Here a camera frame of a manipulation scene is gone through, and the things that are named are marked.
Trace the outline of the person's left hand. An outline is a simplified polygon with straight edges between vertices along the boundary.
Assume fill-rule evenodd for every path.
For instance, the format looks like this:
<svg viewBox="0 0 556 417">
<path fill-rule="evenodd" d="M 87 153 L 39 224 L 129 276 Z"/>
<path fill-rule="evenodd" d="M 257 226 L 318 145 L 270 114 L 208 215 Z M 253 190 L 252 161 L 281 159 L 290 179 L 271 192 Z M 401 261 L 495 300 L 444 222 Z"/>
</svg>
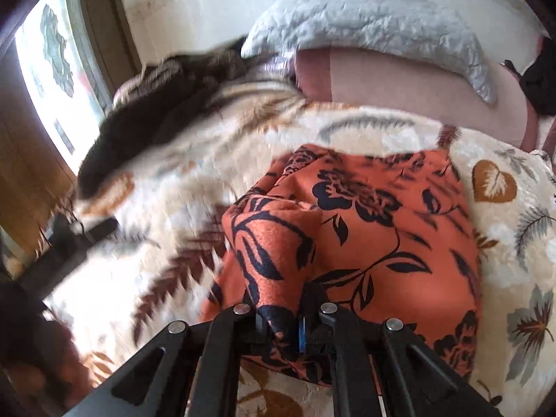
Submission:
<svg viewBox="0 0 556 417">
<path fill-rule="evenodd" d="M 1 414 L 61 416 L 92 390 L 69 328 L 16 283 L 1 284 Z"/>
</svg>

